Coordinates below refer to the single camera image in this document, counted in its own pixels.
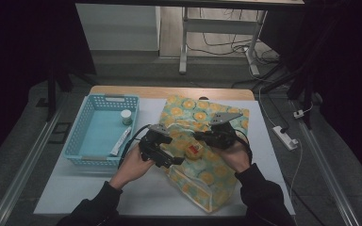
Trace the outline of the black floor plate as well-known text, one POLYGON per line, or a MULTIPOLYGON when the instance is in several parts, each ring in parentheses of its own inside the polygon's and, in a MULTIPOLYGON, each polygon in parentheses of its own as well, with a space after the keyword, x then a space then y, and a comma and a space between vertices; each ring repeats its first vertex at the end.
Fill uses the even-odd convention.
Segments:
POLYGON ((64 144, 70 134, 72 124, 70 122, 58 122, 49 137, 50 144, 64 144))

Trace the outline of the person's left hand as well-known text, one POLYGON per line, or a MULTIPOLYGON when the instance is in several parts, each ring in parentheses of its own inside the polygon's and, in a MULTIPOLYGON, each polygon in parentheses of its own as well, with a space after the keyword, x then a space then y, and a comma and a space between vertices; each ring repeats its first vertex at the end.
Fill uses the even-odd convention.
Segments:
POLYGON ((121 190, 128 183, 142 177, 155 162, 153 160, 144 161, 141 157, 140 147, 136 144, 126 155, 123 163, 117 172, 112 176, 109 184, 121 190))

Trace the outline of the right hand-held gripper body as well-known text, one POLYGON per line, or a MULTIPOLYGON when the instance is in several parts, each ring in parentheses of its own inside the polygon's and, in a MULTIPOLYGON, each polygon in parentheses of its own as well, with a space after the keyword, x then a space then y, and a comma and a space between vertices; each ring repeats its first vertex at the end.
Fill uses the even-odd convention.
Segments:
POLYGON ((241 113, 218 112, 210 121, 210 135, 212 142, 208 146, 227 149, 236 141, 236 132, 230 121, 241 117, 241 113))

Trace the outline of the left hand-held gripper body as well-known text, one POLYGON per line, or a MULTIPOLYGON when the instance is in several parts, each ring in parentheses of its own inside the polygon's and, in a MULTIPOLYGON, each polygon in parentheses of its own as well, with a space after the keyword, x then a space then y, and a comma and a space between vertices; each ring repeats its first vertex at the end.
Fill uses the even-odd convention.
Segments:
POLYGON ((160 148, 162 139, 165 136, 170 136, 170 132, 165 125, 159 123, 148 126, 148 132, 139 143, 141 157, 144 161, 153 160, 159 168, 164 167, 164 156, 171 156, 160 148))

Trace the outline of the aluminium rail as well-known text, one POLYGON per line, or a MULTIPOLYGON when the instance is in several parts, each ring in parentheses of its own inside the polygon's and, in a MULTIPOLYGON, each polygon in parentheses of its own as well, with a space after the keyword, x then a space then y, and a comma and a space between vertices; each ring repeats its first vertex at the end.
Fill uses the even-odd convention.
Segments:
POLYGON ((349 199, 347 198, 347 195, 342 189, 336 175, 334 174, 331 164, 325 156, 323 148, 321 147, 314 132, 307 127, 303 120, 294 119, 294 121, 298 124, 298 127, 304 136, 304 140, 308 146, 308 149, 319 168, 321 176, 326 183, 331 196, 334 198, 335 204, 344 221, 344 224, 346 226, 361 226, 359 219, 349 199))
POLYGON ((57 111, 53 114, 51 120, 43 126, 37 140, 28 152, 25 160, 11 181, 4 197, 0 201, 0 226, 6 225, 16 202, 19 200, 19 197, 22 194, 32 171, 34 170, 50 135, 58 122, 64 105, 65 100, 58 102, 57 111))

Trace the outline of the black metal stand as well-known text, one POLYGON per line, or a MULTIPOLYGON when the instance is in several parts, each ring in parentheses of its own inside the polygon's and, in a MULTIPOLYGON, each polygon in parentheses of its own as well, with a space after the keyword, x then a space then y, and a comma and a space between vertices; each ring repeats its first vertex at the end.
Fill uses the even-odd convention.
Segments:
POLYGON ((303 96, 303 107, 306 113, 302 116, 304 125, 308 128, 312 128, 310 120, 310 107, 312 106, 312 94, 313 94, 313 81, 316 69, 316 63, 318 56, 321 52, 321 48, 315 44, 311 48, 304 47, 296 54, 292 55, 289 59, 296 63, 297 68, 295 70, 289 70, 285 62, 275 66, 277 71, 284 70, 283 75, 273 81, 271 84, 260 88, 257 93, 264 94, 281 87, 287 83, 290 83, 290 87, 287 91, 287 97, 290 100, 297 100, 303 96))
POLYGON ((53 119, 57 112, 57 88, 64 92, 70 92, 74 85, 70 75, 75 75, 89 85, 97 86, 98 82, 88 77, 85 73, 69 64, 52 63, 48 70, 47 85, 48 85, 48 115, 47 121, 53 119))

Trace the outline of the white power strip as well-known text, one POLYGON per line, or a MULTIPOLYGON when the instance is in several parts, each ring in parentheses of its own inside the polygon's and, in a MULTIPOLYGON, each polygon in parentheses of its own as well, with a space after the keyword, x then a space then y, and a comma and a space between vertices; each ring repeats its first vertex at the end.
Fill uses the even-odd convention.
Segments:
POLYGON ((295 138, 291 138, 284 128, 281 126, 274 126, 272 130, 288 150, 292 151, 298 148, 299 141, 295 138))

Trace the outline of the white metal desk frame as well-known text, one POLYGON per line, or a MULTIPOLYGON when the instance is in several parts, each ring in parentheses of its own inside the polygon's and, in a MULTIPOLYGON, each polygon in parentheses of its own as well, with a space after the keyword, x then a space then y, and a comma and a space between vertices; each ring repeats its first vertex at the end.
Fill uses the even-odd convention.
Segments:
POLYGON ((247 58, 251 75, 259 75, 259 70, 254 60, 254 51, 266 14, 266 10, 259 10, 255 21, 204 19, 191 18, 189 16, 189 8, 182 8, 182 43, 180 48, 179 73, 185 74, 187 72, 188 33, 209 33, 250 36, 252 40, 249 46, 243 47, 242 50, 247 58))

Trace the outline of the orange floral tote bag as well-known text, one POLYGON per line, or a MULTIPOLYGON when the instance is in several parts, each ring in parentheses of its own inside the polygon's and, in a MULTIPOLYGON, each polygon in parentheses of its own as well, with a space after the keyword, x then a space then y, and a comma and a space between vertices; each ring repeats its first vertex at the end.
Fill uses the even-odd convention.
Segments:
POLYGON ((173 139, 161 148, 174 157, 185 158, 181 165, 172 165, 166 170, 168 177, 185 196, 208 213, 219 209, 228 201, 237 182, 234 172, 222 158, 203 141, 193 137, 194 132, 208 131, 211 119, 218 112, 241 113, 242 116, 232 120, 231 125, 238 130, 240 137, 247 134, 250 115, 248 109, 178 95, 167 99, 159 119, 173 139), (194 141, 201 143, 204 153, 201 158, 190 160, 185 155, 185 148, 194 141))

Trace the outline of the person's right hand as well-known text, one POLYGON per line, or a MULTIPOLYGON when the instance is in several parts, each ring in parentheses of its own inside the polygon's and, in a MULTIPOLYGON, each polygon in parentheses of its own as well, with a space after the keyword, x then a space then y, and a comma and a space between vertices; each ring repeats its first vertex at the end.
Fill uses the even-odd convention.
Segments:
POLYGON ((236 173, 244 172, 251 166, 245 147, 238 141, 225 150, 214 148, 213 151, 236 173))

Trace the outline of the white tube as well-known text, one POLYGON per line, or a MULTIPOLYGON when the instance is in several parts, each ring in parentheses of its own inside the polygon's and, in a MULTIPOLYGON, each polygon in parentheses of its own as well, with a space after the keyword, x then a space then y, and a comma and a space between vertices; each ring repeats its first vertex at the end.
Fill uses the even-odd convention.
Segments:
POLYGON ((131 130, 132 128, 130 126, 128 126, 124 130, 124 132, 122 133, 122 135, 120 136, 120 138, 117 140, 112 150, 110 151, 109 153, 110 156, 117 156, 119 154, 123 144, 125 143, 126 139, 129 137, 131 130))

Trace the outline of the blue plastic basket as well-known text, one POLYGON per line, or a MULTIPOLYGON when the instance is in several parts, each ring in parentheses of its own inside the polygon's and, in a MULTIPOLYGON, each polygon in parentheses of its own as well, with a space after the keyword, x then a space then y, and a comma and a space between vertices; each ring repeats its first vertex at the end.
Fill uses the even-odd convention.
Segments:
POLYGON ((89 94, 80 106, 63 147, 63 156, 77 166, 117 166, 126 143, 136 132, 140 98, 136 95, 89 94), (124 125, 121 112, 132 112, 132 124, 124 125), (132 128, 117 156, 109 153, 124 130, 132 128))

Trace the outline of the white table mat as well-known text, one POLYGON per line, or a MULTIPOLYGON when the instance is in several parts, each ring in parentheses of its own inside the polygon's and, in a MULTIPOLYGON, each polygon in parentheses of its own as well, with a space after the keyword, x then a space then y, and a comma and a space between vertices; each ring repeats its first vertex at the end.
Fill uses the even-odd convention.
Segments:
MULTIPOLYGON (((220 100, 219 103, 250 111, 247 135, 253 150, 253 162, 258 165, 266 179, 281 186, 285 207, 294 214, 295 210, 258 102, 220 100)), ((34 213, 44 216, 71 213, 82 200, 94 198, 104 181, 110 179, 115 170, 114 167, 78 167, 60 156, 34 213)), ((236 185, 231 198, 220 209, 208 213, 187 198, 163 169, 152 167, 144 176, 124 187, 118 211, 123 216, 131 217, 239 217, 246 211, 239 190, 240 185, 236 185)))

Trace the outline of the white cabinet panel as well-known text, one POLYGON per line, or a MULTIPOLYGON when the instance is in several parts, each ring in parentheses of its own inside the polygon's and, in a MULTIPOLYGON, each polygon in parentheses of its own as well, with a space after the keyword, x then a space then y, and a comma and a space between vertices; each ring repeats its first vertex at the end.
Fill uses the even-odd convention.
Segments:
POLYGON ((160 7, 76 4, 91 50, 159 50, 160 7))

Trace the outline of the small white-capped jar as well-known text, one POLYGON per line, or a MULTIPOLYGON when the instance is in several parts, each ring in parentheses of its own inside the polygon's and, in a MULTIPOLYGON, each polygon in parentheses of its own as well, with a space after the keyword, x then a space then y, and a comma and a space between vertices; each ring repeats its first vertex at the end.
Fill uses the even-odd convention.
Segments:
POLYGON ((132 124, 132 112, 129 109, 125 109, 121 112, 121 117, 123 119, 124 125, 131 125, 132 124))

